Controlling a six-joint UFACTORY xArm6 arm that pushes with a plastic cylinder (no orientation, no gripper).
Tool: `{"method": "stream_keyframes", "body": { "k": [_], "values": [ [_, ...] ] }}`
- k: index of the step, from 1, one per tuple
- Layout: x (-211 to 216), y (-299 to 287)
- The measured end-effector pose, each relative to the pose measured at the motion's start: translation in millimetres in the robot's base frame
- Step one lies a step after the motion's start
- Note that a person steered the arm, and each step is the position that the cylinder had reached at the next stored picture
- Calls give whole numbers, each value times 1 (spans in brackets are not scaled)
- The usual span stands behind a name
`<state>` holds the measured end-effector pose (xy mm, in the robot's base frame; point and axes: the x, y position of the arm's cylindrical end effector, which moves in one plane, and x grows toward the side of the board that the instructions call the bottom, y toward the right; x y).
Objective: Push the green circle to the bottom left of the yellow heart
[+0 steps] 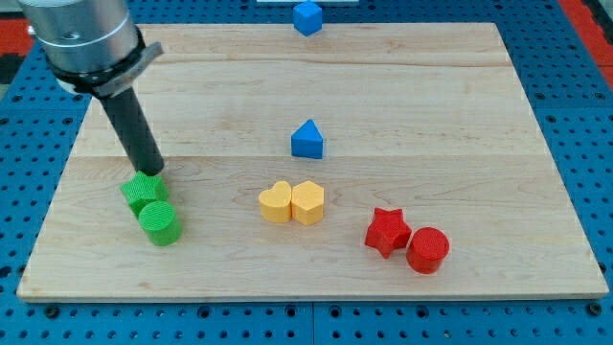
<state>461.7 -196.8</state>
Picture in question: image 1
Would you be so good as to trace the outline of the black pusher rod tool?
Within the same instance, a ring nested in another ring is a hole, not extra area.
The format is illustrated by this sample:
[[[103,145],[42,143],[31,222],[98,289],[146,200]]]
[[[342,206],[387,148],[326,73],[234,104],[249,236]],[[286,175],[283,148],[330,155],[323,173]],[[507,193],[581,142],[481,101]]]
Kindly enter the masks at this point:
[[[134,170],[147,176],[160,173],[164,160],[134,90],[100,102]]]

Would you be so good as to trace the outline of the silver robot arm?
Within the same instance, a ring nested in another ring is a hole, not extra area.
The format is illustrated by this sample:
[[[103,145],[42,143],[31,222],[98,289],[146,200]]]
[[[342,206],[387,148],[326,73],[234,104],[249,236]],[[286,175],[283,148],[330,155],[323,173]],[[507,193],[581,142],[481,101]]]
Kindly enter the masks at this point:
[[[19,0],[60,86],[98,99],[137,172],[164,169],[132,84],[164,51],[146,44],[124,0]]]

